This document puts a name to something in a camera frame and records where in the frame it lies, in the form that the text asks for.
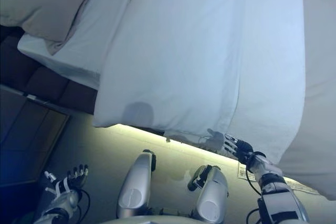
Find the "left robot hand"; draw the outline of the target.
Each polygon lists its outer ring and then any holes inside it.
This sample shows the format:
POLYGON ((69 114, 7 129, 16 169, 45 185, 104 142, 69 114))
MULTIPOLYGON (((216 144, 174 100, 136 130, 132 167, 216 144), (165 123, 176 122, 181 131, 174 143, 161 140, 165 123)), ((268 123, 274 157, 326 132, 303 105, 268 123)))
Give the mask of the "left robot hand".
POLYGON ((84 186, 88 173, 88 165, 82 164, 78 167, 74 167, 73 170, 67 171, 67 175, 63 179, 58 179, 53 173, 44 171, 44 176, 51 184, 51 187, 46 187, 45 191, 59 197, 62 193, 68 193, 71 190, 79 190, 84 186))

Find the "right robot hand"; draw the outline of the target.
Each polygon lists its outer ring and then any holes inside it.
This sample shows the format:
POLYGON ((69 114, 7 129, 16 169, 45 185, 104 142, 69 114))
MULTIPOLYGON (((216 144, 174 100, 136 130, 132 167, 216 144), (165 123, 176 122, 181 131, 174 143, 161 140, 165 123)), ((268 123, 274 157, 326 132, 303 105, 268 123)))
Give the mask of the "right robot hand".
POLYGON ((231 153, 244 165, 247 164, 250 156, 254 152, 253 147, 249 143, 236 139, 229 134, 224 135, 224 150, 231 153))

